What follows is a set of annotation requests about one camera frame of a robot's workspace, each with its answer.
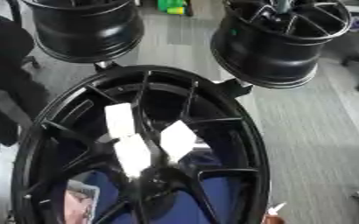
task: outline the wheel stand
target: wheel stand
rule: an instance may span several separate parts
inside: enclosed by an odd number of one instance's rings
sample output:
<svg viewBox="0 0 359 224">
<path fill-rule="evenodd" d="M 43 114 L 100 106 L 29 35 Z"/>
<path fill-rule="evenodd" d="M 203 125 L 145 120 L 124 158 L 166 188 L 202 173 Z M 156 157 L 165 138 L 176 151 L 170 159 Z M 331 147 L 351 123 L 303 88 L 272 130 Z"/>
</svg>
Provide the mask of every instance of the wheel stand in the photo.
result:
<svg viewBox="0 0 359 224">
<path fill-rule="evenodd" d="M 120 65 L 118 65 L 114 60 L 94 63 L 94 68 L 97 73 L 104 72 L 116 67 L 120 67 Z M 238 80 L 236 78 L 229 79 L 223 82 L 217 82 L 216 84 L 219 88 L 222 89 L 222 92 L 234 98 L 242 95 L 248 95 L 253 89 L 253 84 Z"/>
</svg>

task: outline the blue cloth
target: blue cloth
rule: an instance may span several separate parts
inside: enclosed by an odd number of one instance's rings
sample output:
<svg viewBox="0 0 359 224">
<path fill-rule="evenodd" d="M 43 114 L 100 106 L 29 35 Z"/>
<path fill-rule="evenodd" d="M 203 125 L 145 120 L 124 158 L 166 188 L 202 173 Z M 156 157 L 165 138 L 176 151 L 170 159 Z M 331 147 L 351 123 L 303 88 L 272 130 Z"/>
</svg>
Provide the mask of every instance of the blue cloth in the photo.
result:
<svg viewBox="0 0 359 224">
<path fill-rule="evenodd" d="M 187 160 L 187 162 L 192 161 L 192 163 L 202 162 L 202 163 L 214 163 L 217 164 L 218 161 L 208 156 L 203 157 L 192 157 L 192 159 Z M 118 195 L 117 189 L 110 183 L 107 177 L 100 172 L 93 172 L 86 183 L 89 185 L 98 186 L 100 188 L 100 195 L 95 210 L 96 216 L 99 216 L 107 207 L 112 205 L 116 201 Z M 214 206 L 215 211 L 221 222 L 227 222 L 229 214 L 232 212 L 232 189 L 229 188 L 229 182 L 225 178 L 209 178 L 202 182 L 202 186 L 209 197 L 210 202 Z M 132 217 L 129 213 L 123 214 L 113 221 L 113 223 L 127 224 L 133 223 Z M 204 217 L 204 213 L 198 208 L 197 204 L 194 202 L 193 198 L 185 192 L 178 192 L 175 204 L 172 209 L 166 213 L 163 217 L 152 220 L 151 223 L 156 224 L 208 224 L 209 222 Z"/>
</svg>

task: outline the white foam block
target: white foam block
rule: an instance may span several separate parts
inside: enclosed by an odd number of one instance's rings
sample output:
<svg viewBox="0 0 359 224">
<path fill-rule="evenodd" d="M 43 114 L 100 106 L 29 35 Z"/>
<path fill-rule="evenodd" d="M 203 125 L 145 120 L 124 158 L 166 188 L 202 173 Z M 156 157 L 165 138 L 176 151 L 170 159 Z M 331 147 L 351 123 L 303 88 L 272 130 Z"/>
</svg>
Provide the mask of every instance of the white foam block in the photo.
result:
<svg viewBox="0 0 359 224">
<path fill-rule="evenodd" d="M 106 125 L 112 138 L 128 137 L 135 134 L 131 104 L 120 103 L 104 108 Z"/>
<path fill-rule="evenodd" d="M 130 178 L 138 178 L 141 171 L 151 165 L 150 150 L 139 134 L 121 138 L 114 147 L 118 161 Z"/>
<path fill-rule="evenodd" d="M 182 121 L 177 121 L 164 129 L 160 137 L 160 145 L 174 163 L 178 163 L 194 148 L 197 139 L 194 132 Z"/>
</svg>

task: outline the rim lip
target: rim lip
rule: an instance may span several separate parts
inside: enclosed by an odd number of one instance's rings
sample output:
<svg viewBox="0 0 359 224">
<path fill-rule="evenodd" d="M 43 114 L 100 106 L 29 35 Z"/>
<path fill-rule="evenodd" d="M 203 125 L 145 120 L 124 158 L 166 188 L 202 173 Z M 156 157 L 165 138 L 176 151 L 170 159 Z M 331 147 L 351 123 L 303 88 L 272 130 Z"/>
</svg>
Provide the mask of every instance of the rim lip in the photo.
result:
<svg viewBox="0 0 359 224">
<path fill-rule="evenodd" d="M 265 32 L 270 35 L 275 35 L 275 36 L 278 36 L 283 39 L 289 39 L 289 40 L 299 41 L 299 42 L 300 41 L 308 41 L 308 42 L 315 42 L 315 44 L 319 44 L 320 42 L 327 42 L 330 39 L 334 39 L 334 38 L 337 38 L 337 37 L 343 35 L 344 33 L 346 33 L 348 31 L 349 27 L 351 26 L 351 14 L 349 13 L 348 9 L 341 1 L 339 1 L 339 0 L 335 0 L 335 1 L 336 1 L 337 5 L 341 6 L 341 8 L 344 10 L 344 15 L 347 19 L 347 22 L 344 25 L 344 27 L 341 28 L 338 32 L 328 35 L 326 37 L 317 37 L 317 38 L 302 38 L 302 37 L 288 36 L 288 35 L 285 35 L 285 34 L 282 34 L 279 32 L 267 30 L 261 26 L 253 25 L 252 23 L 249 23 L 243 17 L 238 15 L 238 13 L 236 13 L 231 7 L 232 0 L 223 0 L 223 5 L 224 5 L 224 9 L 227 12 L 227 14 L 229 14 L 231 17 L 234 17 L 235 19 L 237 19 L 241 23 L 241 25 L 248 26 L 248 27 L 258 30 L 260 32 Z"/>
<path fill-rule="evenodd" d="M 108 8 L 109 11 L 116 10 L 123 7 L 126 4 L 133 3 L 132 0 L 116 0 L 110 3 L 98 4 L 98 5 L 87 5 L 87 6 L 78 6 L 78 7 L 59 7 L 52 6 L 43 3 L 36 3 L 33 0 L 22 0 L 25 4 L 33 6 L 35 8 L 40 8 L 42 10 L 55 10 L 55 11 L 89 11 L 89 10 L 99 10 Z"/>
<path fill-rule="evenodd" d="M 213 96 L 216 100 L 223 102 L 224 104 L 229 104 L 230 110 L 237 110 L 238 113 L 243 117 L 243 130 L 246 135 L 250 138 L 250 145 L 252 145 L 252 151 L 257 153 L 256 160 L 258 161 L 258 170 L 259 175 L 257 178 L 257 182 L 255 184 L 255 192 L 254 194 L 258 195 L 253 198 L 253 203 L 250 205 L 251 209 L 249 210 L 248 220 L 246 223 L 249 224 L 259 224 L 263 220 L 264 213 L 268 204 L 268 199 L 270 197 L 270 167 L 267 158 L 266 149 L 264 146 L 263 138 L 259 133 L 256 124 L 250 118 L 250 115 L 246 112 L 246 110 L 236 101 L 234 98 L 228 97 L 225 93 L 223 93 L 212 81 L 207 80 L 199 75 L 194 73 L 187 72 L 185 70 L 181 70 L 178 68 L 172 68 L 167 66 L 127 66 L 114 68 L 109 71 L 105 71 L 103 73 L 99 73 L 98 75 L 94 75 L 86 80 L 83 80 L 76 86 L 72 87 L 66 93 L 60 95 L 55 100 L 53 100 L 46 108 L 42 110 L 37 119 L 34 121 L 33 125 L 30 127 L 27 135 L 22 140 L 20 151 L 15 160 L 15 166 L 12 173 L 12 185 L 11 185 L 11 203 L 12 207 L 15 211 L 15 219 L 17 223 L 23 224 L 35 224 L 37 218 L 35 217 L 34 207 L 29 202 L 29 200 L 24 199 L 22 197 L 24 189 L 29 185 L 29 173 L 31 170 L 32 157 L 34 153 L 37 153 L 38 149 L 37 144 L 39 144 L 40 139 L 33 138 L 33 136 L 38 136 L 41 133 L 40 124 L 44 121 L 48 116 L 55 116 L 61 111 L 64 103 L 68 103 L 70 98 L 77 97 L 84 93 L 83 87 L 87 83 L 91 83 L 93 81 L 99 81 L 103 79 L 109 78 L 110 80 L 118 78 L 118 75 L 113 75 L 117 69 L 135 69 L 135 71 L 143 71 L 146 70 L 154 70 L 160 72 L 173 72 L 174 74 L 185 73 L 187 76 L 195 77 L 200 81 L 203 81 L 207 86 L 206 89 L 210 89 L 208 92 L 211 93 L 213 90 L 215 93 Z"/>
<path fill-rule="evenodd" d="M 231 66 L 230 63 L 227 60 L 223 59 L 223 57 L 219 54 L 219 52 L 215 47 L 216 46 L 215 35 L 216 34 L 214 34 L 214 36 L 211 38 L 211 46 L 210 46 L 214 58 L 216 59 L 216 61 L 220 66 L 222 66 L 230 74 L 233 74 L 239 80 L 247 81 L 250 84 L 263 88 L 288 89 L 288 88 L 297 88 L 303 86 L 307 84 L 310 80 L 312 80 L 316 75 L 316 71 L 318 67 L 317 64 L 314 65 L 314 68 L 310 73 L 308 73 L 301 79 L 299 80 L 293 79 L 291 81 L 284 81 L 284 82 L 273 81 L 273 80 L 267 81 L 263 79 L 258 79 L 255 76 L 250 76 L 245 73 L 241 73 L 241 71 L 238 68 L 236 68 L 235 66 Z"/>
<path fill-rule="evenodd" d="M 82 56 L 68 56 L 63 53 L 55 52 L 54 50 L 50 49 L 49 47 L 46 47 L 39 39 L 39 35 L 35 35 L 35 41 L 37 42 L 37 46 L 47 55 L 57 59 L 62 60 L 70 63 L 96 63 L 106 60 L 114 60 L 116 58 L 119 58 L 126 53 L 133 50 L 140 41 L 143 39 L 144 36 L 144 25 L 141 25 L 141 32 L 139 35 L 137 35 L 136 38 L 134 38 L 132 41 L 128 42 L 127 45 L 123 45 L 120 48 L 117 48 L 116 50 L 105 50 L 106 52 L 99 53 L 96 56 L 90 56 L 90 57 L 82 57 Z"/>
</svg>

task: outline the gray carpet floor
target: gray carpet floor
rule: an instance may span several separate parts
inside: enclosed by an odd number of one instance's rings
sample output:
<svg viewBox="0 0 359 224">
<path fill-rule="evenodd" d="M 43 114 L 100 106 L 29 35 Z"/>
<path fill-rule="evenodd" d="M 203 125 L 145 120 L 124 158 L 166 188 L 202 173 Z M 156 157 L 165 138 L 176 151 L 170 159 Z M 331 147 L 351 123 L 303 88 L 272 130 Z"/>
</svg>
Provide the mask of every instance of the gray carpet floor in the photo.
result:
<svg viewBox="0 0 359 224">
<path fill-rule="evenodd" d="M 213 59 L 209 40 L 222 17 L 217 0 L 194 0 L 194 17 L 169 16 L 142 8 L 146 33 L 141 44 L 117 62 L 180 67 L 210 80 L 231 76 Z M 25 28 L 34 32 L 24 9 Z M 287 201 L 281 215 L 290 224 L 359 224 L 359 206 L 350 195 L 359 189 L 359 65 L 342 67 L 344 55 L 359 52 L 359 33 L 329 43 L 315 78 L 303 87 L 255 87 L 237 100 L 264 135 L 271 163 L 271 203 Z M 32 53 L 43 68 L 27 67 L 52 98 L 94 74 L 92 66 Z M 1 107 L 29 125 L 17 107 L 0 97 Z"/>
</svg>

